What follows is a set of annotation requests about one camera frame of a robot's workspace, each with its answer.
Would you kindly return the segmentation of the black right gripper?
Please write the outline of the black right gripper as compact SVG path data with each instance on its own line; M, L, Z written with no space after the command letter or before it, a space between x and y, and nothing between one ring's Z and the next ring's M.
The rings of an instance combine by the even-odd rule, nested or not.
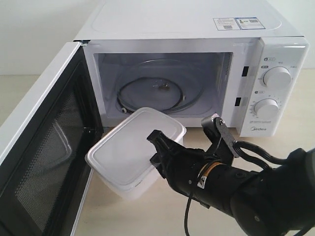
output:
M153 130L147 140L157 151L150 163L174 191L189 196L199 171L209 161L208 154L199 148L186 148L160 130Z

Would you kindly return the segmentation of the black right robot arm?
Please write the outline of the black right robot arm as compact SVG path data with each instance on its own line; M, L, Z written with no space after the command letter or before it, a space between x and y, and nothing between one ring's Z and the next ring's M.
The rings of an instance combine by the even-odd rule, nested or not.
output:
M207 151L186 148L154 130L151 163L177 193L231 217L249 236L304 235L315 225L315 152L291 152L277 168L246 171L231 166L222 137L209 135Z

